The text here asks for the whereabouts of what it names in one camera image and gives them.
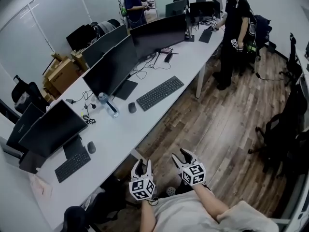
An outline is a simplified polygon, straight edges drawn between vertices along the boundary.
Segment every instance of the keyboard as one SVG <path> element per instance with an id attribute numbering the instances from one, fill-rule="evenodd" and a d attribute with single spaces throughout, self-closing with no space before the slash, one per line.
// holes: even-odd
<path id="1" fill-rule="evenodd" d="M 144 111 L 147 111 L 164 98 L 180 89 L 183 85 L 184 84 L 176 76 L 173 76 L 171 79 L 155 87 L 136 101 Z"/>
<path id="2" fill-rule="evenodd" d="M 59 183 L 70 177 L 73 173 L 83 167 L 90 160 L 91 159 L 86 150 L 76 154 L 71 159 L 67 160 L 55 170 Z"/>

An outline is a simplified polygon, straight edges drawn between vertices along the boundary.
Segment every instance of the black mouse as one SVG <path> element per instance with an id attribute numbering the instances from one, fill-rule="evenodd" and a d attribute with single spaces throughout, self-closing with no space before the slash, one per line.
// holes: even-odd
<path id="1" fill-rule="evenodd" d="M 134 102 L 129 104 L 129 112 L 132 114 L 136 112 L 136 105 Z"/>
<path id="2" fill-rule="evenodd" d="M 88 148 L 88 152 L 90 154 L 95 153 L 96 150 L 97 150 L 96 147 L 95 147 L 95 144 L 92 141 L 88 143 L 87 148 Z"/>

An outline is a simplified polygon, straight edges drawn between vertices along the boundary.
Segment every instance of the wooden floor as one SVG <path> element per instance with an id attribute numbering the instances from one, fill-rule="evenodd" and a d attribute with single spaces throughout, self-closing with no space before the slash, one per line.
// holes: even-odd
<path id="1" fill-rule="evenodd" d="M 151 159 L 158 192 L 180 183 L 171 154 L 179 154 L 182 147 L 193 151 L 204 163 L 207 184 L 219 199 L 229 206 L 245 200 L 271 217 L 286 178 L 276 178 L 280 170 L 270 169 L 264 174 L 259 155 L 247 152 L 263 145 L 254 128 L 265 128 L 283 110 L 289 88 L 284 87 L 283 81 L 263 81 L 247 70 L 243 77 L 234 72 L 231 87 L 219 91 L 211 75 L 220 69 L 218 56 L 207 63 L 200 99 L 195 98 L 195 79 L 137 150 Z M 285 60 L 268 53 L 266 48 L 261 50 L 261 56 L 260 75 L 279 79 Z M 116 172 L 127 174 L 135 161 L 128 158 Z M 139 230 L 139 223 L 140 211 L 130 208 L 121 211 L 117 221 L 105 224 L 102 231 L 134 232 Z"/>

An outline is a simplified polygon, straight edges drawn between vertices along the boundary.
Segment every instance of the navy blue shirt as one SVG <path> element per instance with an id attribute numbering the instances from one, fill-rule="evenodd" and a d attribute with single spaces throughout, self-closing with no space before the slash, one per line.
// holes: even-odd
<path id="1" fill-rule="evenodd" d="M 132 9 L 133 7 L 141 6 L 141 0 L 125 0 L 126 9 Z M 127 12 L 129 19 L 137 23 L 144 15 L 144 10 L 133 10 Z"/>

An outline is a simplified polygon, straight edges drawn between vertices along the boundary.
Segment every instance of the water bottle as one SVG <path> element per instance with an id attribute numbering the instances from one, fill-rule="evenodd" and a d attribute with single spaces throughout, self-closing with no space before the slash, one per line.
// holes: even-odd
<path id="1" fill-rule="evenodd" d="M 111 117 L 117 118 L 119 116 L 118 108 L 107 94 L 99 93 L 98 100 L 100 101 L 100 103 L 103 105 L 103 107 L 106 109 L 107 113 Z"/>

